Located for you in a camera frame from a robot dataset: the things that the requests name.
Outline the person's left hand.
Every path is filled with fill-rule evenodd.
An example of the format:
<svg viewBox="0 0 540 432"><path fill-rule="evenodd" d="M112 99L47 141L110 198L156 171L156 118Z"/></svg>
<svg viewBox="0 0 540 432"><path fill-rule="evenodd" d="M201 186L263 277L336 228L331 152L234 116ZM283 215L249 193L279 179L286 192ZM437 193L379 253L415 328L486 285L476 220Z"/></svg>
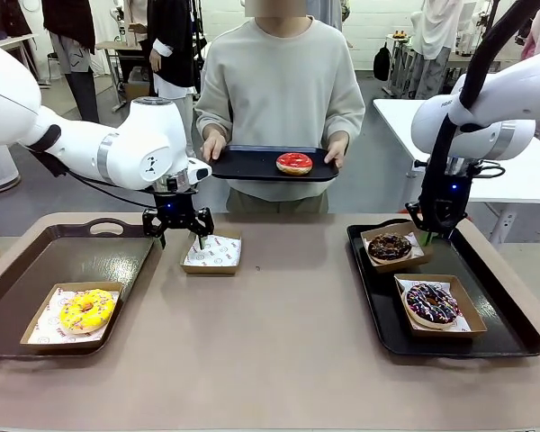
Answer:
<svg viewBox="0 0 540 432"><path fill-rule="evenodd" d="M328 153L324 158L324 163L334 164L337 168L341 168L344 164L348 144L349 136L346 132L339 131L332 134L328 138Z"/></svg>

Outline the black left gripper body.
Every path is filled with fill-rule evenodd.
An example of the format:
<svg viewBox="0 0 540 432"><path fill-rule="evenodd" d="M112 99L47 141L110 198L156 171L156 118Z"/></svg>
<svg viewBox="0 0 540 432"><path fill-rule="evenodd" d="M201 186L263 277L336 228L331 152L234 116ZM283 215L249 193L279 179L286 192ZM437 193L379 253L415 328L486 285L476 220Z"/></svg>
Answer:
<svg viewBox="0 0 540 432"><path fill-rule="evenodd" d="M194 209L194 189L185 192L154 193L157 220L162 230L192 230L198 226Z"/></svg>

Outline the person's right hand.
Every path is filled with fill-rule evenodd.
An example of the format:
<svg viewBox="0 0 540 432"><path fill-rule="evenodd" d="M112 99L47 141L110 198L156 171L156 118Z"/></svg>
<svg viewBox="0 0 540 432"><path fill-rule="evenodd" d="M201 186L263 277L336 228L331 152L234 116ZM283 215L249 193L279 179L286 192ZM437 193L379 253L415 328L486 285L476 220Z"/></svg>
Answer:
<svg viewBox="0 0 540 432"><path fill-rule="evenodd" d="M218 131L212 131L202 144L202 157L205 162L216 161L227 145L225 137Z"/></svg>

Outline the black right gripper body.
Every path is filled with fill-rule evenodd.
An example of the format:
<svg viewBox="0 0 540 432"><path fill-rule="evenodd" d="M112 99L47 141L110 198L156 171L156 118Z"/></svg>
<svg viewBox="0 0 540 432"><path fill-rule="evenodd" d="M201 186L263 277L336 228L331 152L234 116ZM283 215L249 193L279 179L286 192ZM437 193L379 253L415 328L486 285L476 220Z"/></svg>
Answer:
<svg viewBox="0 0 540 432"><path fill-rule="evenodd" d="M467 216L466 206L470 194L470 178L462 175L442 175L436 186L433 231L449 235Z"/></svg>

